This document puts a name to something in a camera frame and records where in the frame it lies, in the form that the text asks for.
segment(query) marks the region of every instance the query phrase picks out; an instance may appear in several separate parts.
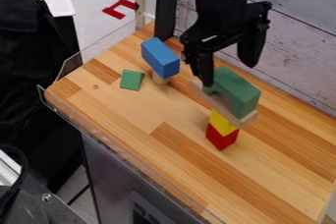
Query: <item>flat green block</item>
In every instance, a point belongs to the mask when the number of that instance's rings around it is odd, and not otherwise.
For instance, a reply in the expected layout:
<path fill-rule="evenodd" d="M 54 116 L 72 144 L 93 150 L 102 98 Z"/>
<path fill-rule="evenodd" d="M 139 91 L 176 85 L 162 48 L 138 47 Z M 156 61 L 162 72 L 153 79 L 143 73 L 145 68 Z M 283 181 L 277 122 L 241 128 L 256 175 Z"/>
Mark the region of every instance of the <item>flat green block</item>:
<path fill-rule="evenodd" d="M 203 91 L 209 95 L 219 93 L 223 97 L 223 105 L 239 119 L 255 109 L 261 96 L 258 88 L 226 67 L 215 69 L 213 85 Z"/>
<path fill-rule="evenodd" d="M 138 71 L 124 70 L 120 81 L 120 87 L 138 91 L 144 74 Z"/>

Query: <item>wooden tabletop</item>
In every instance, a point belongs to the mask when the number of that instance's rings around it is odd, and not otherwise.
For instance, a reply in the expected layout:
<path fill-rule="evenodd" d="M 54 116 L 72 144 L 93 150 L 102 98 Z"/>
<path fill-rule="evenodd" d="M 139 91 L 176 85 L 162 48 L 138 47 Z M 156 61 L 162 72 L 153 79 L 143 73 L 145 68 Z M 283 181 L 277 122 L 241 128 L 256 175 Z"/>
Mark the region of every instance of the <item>wooden tabletop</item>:
<path fill-rule="evenodd" d="M 314 223 L 336 178 L 336 120 L 216 60 L 262 90 L 258 119 L 218 151 L 204 136 L 211 108 L 189 88 L 190 67 L 169 85 L 151 80 L 140 56 L 151 37 L 152 26 L 138 30 L 52 85 L 46 99 L 212 223 L 213 215 Z M 167 45 L 182 49 L 176 38 Z M 139 91 L 119 88 L 124 69 L 146 73 Z"/>

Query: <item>red block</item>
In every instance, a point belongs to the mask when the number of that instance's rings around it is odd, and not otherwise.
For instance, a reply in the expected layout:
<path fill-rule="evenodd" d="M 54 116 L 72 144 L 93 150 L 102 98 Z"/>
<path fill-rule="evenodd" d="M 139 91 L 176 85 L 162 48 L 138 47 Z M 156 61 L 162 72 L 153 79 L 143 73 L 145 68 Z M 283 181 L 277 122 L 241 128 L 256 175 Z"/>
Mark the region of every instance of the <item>red block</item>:
<path fill-rule="evenodd" d="M 237 140 L 239 130 L 223 137 L 217 130 L 209 123 L 206 130 L 206 138 L 216 146 L 217 149 L 223 150 Z"/>

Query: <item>wooden block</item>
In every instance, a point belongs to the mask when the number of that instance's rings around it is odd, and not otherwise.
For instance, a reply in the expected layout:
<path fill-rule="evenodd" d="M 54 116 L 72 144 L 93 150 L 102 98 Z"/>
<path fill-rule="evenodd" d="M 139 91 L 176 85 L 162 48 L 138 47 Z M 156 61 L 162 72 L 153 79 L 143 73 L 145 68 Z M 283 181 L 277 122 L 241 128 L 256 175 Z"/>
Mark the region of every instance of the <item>wooden block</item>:
<path fill-rule="evenodd" d="M 120 81 L 120 87 L 138 91 L 142 82 L 144 73 L 138 71 L 124 70 Z"/>
<path fill-rule="evenodd" d="M 237 127 L 230 123 L 229 120 L 224 118 L 217 110 L 212 109 L 210 115 L 210 124 L 217 130 L 223 137 L 231 134 L 237 130 Z"/>
<path fill-rule="evenodd" d="M 162 79 L 180 72 L 180 58 L 159 38 L 144 41 L 141 44 L 141 55 Z"/>
<path fill-rule="evenodd" d="M 210 95 L 219 93 L 227 108 L 239 119 L 255 109 L 261 95 L 258 88 L 227 67 L 215 69 L 213 85 L 203 90 Z"/>
<path fill-rule="evenodd" d="M 152 73 L 152 78 L 153 81 L 158 84 L 158 85 L 166 85 L 170 82 L 170 78 L 169 79 L 162 79 L 156 72 L 153 71 Z"/>
<path fill-rule="evenodd" d="M 237 140 L 238 133 L 239 130 L 236 130 L 224 137 L 209 123 L 206 129 L 206 138 L 211 141 L 217 149 L 223 150 Z"/>
<path fill-rule="evenodd" d="M 227 109 L 227 107 L 225 107 L 223 99 L 221 98 L 220 95 L 218 94 L 208 95 L 203 92 L 202 83 L 198 78 L 192 79 L 190 87 L 197 95 L 199 95 L 200 98 L 208 102 L 214 109 L 216 109 L 219 112 L 219 114 L 221 114 L 224 118 L 229 120 L 238 129 L 242 129 L 246 125 L 250 124 L 257 117 L 257 111 L 253 110 L 253 112 L 245 116 L 243 119 L 238 119 Z"/>

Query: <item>black fabric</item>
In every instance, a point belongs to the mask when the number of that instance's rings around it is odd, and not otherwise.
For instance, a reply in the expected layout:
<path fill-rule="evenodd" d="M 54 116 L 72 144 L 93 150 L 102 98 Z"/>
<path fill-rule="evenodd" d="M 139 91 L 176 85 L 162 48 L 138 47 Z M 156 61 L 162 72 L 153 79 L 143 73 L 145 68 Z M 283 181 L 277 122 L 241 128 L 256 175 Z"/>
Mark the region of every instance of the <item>black fabric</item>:
<path fill-rule="evenodd" d="M 0 0 L 0 7 L 0 136 L 13 142 L 39 105 L 36 86 L 51 85 L 76 52 L 43 1 Z"/>
<path fill-rule="evenodd" d="M 78 51 L 72 17 L 53 18 L 41 0 L 0 0 L 0 142 L 18 146 L 47 185 L 57 176 L 54 191 L 81 163 L 81 136 L 40 102 L 36 86 L 50 86 Z"/>

